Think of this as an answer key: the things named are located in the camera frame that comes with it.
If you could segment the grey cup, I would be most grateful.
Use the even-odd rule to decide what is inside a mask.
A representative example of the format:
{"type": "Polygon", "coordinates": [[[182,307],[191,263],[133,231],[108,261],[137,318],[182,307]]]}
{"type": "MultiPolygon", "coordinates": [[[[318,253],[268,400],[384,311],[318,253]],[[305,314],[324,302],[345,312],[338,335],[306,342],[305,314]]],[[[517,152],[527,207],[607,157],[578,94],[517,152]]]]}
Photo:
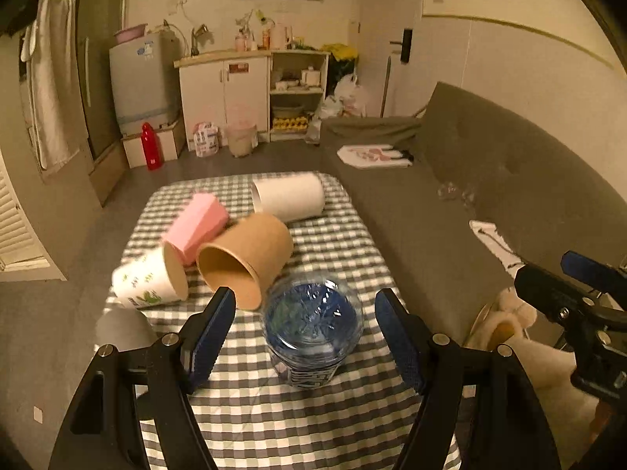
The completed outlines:
{"type": "Polygon", "coordinates": [[[104,313],[96,323],[96,345],[115,346],[120,352],[151,346],[157,335],[149,319],[135,309],[116,308],[104,313]]]}

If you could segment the white printed paper cup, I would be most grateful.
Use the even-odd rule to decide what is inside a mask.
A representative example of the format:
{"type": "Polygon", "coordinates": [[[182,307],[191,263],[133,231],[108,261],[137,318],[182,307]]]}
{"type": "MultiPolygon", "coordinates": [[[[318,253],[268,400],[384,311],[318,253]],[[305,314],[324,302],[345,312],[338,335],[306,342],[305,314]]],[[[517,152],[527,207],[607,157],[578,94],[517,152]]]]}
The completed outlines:
{"type": "Polygon", "coordinates": [[[143,309],[188,298],[184,265],[169,243],[160,244],[112,273],[112,290],[125,308],[143,309]]]}

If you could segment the brown kraft paper cup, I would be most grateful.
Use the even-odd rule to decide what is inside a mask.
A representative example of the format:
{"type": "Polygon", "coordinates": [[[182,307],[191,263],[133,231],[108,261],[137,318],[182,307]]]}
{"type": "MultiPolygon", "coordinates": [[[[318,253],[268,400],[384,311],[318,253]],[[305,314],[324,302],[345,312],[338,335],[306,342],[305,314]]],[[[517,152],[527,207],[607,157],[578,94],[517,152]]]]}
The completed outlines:
{"type": "Polygon", "coordinates": [[[229,287],[240,310],[256,311],[293,252],[288,227],[277,217],[253,213],[197,252],[197,268],[214,291],[229,287]]]}

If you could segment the pink white box cup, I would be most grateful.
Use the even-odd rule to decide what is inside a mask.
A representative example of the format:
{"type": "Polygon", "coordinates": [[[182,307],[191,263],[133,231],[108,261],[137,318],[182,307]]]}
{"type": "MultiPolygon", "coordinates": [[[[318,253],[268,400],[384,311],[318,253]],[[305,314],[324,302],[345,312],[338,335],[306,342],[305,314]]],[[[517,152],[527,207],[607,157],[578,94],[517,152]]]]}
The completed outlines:
{"type": "Polygon", "coordinates": [[[194,193],[166,231],[164,241],[169,243],[184,266],[190,266],[198,249],[220,235],[230,219],[218,196],[212,193],[194,193]]]}

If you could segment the white plush toy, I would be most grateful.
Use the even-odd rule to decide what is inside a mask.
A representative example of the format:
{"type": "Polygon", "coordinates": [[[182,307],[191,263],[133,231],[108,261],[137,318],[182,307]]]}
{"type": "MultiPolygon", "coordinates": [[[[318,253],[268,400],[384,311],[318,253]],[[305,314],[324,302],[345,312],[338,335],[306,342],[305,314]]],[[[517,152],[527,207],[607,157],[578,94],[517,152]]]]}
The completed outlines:
{"type": "Polygon", "coordinates": [[[492,304],[486,304],[475,318],[464,347],[492,351],[511,337],[523,337],[536,323],[538,312],[518,297],[513,286],[498,293],[492,304]]]}

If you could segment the white paper sheet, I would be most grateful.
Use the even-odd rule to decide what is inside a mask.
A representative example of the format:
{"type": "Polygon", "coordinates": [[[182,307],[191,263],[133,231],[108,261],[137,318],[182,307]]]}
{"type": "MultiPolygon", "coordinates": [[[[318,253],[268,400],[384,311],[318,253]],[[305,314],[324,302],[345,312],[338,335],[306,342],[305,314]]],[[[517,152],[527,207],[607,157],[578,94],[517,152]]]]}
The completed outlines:
{"type": "Polygon", "coordinates": [[[471,220],[469,226],[475,237],[500,261],[505,272],[514,279],[525,265],[524,260],[507,244],[498,232],[496,225],[489,222],[471,220]]]}

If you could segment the grey sofa bed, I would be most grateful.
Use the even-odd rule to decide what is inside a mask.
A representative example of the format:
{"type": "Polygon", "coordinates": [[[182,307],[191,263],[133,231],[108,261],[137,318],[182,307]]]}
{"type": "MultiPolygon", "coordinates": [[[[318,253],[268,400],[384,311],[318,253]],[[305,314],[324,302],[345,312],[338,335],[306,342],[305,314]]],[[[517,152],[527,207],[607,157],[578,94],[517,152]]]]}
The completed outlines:
{"type": "Polygon", "coordinates": [[[409,310],[456,341],[512,282],[471,220],[494,223],[553,273],[569,250],[612,265],[626,257],[621,194],[541,127],[461,88],[438,84],[422,118],[325,120],[321,148],[409,310]],[[355,169],[337,156],[344,145],[393,145],[413,163],[355,169]]]}

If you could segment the white louvered wardrobe door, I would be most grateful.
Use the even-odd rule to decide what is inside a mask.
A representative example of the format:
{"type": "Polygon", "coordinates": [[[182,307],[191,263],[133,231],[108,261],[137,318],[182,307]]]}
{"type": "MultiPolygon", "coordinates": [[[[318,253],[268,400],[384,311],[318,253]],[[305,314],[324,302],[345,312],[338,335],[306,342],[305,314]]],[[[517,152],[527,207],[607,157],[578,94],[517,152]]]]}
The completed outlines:
{"type": "Polygon", "coordinates": [[[22,209],[4,158],[1,158],[0,184],[0,280],[65,281],[66,277],[53,262],[22,209]]]}

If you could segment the red thermos bottle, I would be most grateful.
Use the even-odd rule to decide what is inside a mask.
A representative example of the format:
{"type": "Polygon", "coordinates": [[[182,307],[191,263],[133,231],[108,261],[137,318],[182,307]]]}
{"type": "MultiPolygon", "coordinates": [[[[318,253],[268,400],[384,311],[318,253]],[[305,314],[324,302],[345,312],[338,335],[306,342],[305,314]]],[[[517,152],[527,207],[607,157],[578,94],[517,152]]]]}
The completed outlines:
{"type": "Polygon", "coordinates": [[[159,142],[154,128],[149,122],[142,123],[140,134],[143,156],[150,171],[159,169],[163,165],[159,142]]]}

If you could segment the white plastic bags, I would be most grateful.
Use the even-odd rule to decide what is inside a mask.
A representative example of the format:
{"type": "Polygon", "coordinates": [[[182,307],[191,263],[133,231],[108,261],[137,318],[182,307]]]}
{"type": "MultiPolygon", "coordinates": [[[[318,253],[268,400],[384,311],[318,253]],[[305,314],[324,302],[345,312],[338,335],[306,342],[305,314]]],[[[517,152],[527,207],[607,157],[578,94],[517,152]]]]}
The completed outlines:
{"type": "Polygon", "coordinates": [[[315,119],[365,117],[369,96],[355,73],[345,75],[315,111],[315,119]]]}

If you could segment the white packaged bag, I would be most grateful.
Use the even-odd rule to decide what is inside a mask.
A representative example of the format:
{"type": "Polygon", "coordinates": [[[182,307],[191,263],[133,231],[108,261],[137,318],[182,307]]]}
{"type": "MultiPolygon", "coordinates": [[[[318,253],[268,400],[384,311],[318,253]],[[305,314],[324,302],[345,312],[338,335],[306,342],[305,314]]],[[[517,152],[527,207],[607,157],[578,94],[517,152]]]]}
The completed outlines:
{"type": "Polygon", "coordinates": [[[218,153],[220,148],[219,128],[211,122],[200,122],[194,128],[194,150],[200,158],[218,153]]]}

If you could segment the pink lined trash bin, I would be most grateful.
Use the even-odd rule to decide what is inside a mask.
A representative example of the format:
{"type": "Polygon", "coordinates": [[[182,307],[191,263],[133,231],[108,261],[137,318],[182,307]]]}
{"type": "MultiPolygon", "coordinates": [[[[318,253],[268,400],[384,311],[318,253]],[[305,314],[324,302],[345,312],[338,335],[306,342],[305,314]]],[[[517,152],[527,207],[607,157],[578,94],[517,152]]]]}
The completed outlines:
{"type": "Polygon", "coordinates": [[[257,145],[257,129],[254,124],[238,123],[227,126],[227,147],[234,157],[245,157],[254,151],[257,145]]]}

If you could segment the white kitchen cabinet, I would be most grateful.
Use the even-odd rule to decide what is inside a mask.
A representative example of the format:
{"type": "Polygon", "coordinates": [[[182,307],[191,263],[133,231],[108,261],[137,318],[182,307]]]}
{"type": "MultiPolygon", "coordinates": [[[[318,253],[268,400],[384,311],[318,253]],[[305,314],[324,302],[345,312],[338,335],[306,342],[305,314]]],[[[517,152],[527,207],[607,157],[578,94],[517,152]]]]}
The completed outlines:
{"type": "Polygon", "coordinates": [[[304,138],[326,98],[329,62],[317,50],[225,50],[176,61],[188,148],[199,123],[251,123],[266,142],[304,138]]]}

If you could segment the white washing machine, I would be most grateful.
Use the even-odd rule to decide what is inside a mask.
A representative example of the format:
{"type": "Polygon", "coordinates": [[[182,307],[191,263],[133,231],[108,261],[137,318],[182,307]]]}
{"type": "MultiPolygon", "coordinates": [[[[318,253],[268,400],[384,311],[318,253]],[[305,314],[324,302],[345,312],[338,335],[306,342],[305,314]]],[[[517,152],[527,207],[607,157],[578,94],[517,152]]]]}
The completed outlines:
{"type": "Polygon", "coordinates": [[[143,123],[154,130],[175,123],[181,113],[179,39],[160,30],[109,50],[112,98],[119,130],[124,137],[141,133],[143,123]]]}

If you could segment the hanging white towel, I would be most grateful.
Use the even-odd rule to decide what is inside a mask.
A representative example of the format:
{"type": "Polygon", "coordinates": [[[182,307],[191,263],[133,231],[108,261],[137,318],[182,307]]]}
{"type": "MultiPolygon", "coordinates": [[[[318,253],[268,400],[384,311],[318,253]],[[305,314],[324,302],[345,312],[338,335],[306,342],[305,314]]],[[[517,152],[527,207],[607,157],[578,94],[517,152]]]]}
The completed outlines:
{"type": "Polygon", "coordinates": [[[27,67],[31,141],[40,170],[54,174],[81,149],[84,115],[76,63],[76,0],[39,0],[20,59],[27,67]]]}

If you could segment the pink basin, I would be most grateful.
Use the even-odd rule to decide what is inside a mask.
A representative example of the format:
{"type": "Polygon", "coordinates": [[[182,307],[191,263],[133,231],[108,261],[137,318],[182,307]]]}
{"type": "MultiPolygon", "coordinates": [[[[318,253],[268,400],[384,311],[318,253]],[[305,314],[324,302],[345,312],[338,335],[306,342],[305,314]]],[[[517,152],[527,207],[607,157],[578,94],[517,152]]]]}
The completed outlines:
{"type": "Polygon", "coordinates": [[[145,23],[133,25],[133,27],[118,31],[114,37],[117,45],[130,42],[136,38],[145,36],[147,25],[145,23]]]}

